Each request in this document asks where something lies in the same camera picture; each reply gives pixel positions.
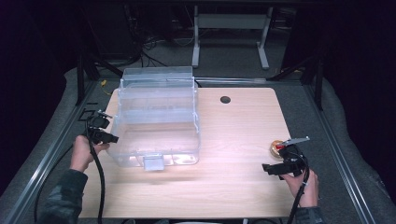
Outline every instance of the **light wood tabletop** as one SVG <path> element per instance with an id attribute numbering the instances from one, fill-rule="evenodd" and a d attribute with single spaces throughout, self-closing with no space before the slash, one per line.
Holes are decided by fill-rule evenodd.
<path id="1" fill-rule="evenodd" d="M 224 104 L 222 96 L 231 98 Z M 117 91 L 107 114 L 117 113 Z M 276 164 L 274 140 L 290 138 L 279 102 L 270 88 L 200 88 L 200 160 L 194 165 L 119 167 L 99 155 L 106 179 L 103 217 L 119 218 L 249 218 L 287 217 L 293 197 L 285 181 L 268 175 L 262 163 Z M 93 163 L 85 172 L 82 212 L 97 217 L 100 179 Z"/>

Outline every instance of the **person's hand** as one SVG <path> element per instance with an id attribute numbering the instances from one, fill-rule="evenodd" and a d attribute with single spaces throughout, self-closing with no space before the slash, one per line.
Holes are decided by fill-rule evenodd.
<path id="1" fill-rule="evenodd" d="M 108 149 L 109 144 L 93 145 L 93 148 L 95 149 L 96 154 L 99 154 L 100 151 Z M 91 155 L 90 145 L 87 137 L 83 135 L 77 136 L 73 146 L 73 155 L 70 162 L 70 169 L 84 172 L 92 161 L 93 156 Z"/>
<path id="2" fill-rule="evenodd" d="M 300 207 L 318 206 L 318 196 L 319 196 L 318 176 L 315 174 L 313 170 L 309 170 L 309 172 L 310 173 L 309 173 L 307 185 L 305 186 L 304 194 L 300 199 L 300 203 L 299 203 Z M 303 183 L 304 174 L 305 172 L 303 172 L 301 175 L 296 177 L 292 175 L 281 175 L 281 177 L 286 180 L 286 183 L 288 183 L 290 192 L 294 197 L 296 197 L 297 192 Z"/>

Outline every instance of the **plastic storage box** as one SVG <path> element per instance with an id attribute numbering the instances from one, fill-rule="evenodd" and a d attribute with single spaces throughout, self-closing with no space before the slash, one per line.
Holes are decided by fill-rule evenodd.
<path id="1" fill-rule="evenodd" d="M 201 143 L 191 67 L 127 68 L 107 153 L 122 167 L 195 164 Z"/>

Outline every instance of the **person's arm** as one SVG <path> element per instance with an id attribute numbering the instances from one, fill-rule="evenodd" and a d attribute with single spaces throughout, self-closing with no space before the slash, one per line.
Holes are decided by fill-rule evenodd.
<path id="1" fill-rule="evenodd" d="M 304 194 L 300 199 L 295 214 L 297 224 L 318 224 L 325 223 L 320 207 L 318 206 L 318 176 L 313 170 L 309 171 L 309 178 L 304 188 Z M 296 197 L 300 186 L 303 183 L 304 174 L 299 176 L 281 175 L 288 183 L 291 194 Z"/>
<path id="2" fill-rule="evenodd" d="M 108 147 L 109 144 L 94 146 L 96 153 Z M 70 169 L 64 172 L 52 190 L 37 223 L 77 223 L 88 180 L 83 172 L 92 161 L 88 139 L 79 135 L 74 143 Z"/>

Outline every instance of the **dark background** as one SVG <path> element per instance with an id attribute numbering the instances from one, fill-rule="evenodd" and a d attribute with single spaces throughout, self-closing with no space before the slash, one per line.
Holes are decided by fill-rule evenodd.
<path id="1" fill-rule="evenodd" d="M 348 0 L 336 10 L 300 9 L 283 66 L 299 63 L 318 50 L 321 40 L 330 40 L 323 51 L 325 77 L 344 106 L 351 139 L 378 171 L 395 202 L 396 16 L 391 6 L 387 1 Z M 89 24 L 84 11 L 73 5 L 60 7 L 59 1 L 49 0 L 1 3 L 1 193 L 45 130 L 63 95 L 64 73 L 77 66 L 81 51 L 103 58 L 136 56 L 134 42 L 138 40 L 130 36 L 129 24 L 117 16 L 118 10 L 122 8 L 112 7 L 101 14 L 102 20 L 118 21 L 109 23 L 114 32 L 109 35 L 101 34 L 101 27 Z M 169 7 L 152 10 L 158 13 L 148 14 L 156 17 L 140 10 L 146 25 L 177 13 L 177 8 Z M 91 29 L 103 36 L 103 45 L 95 42 Z M 165 22 L 156 32 L 171 39 L 171 29 Z"/>

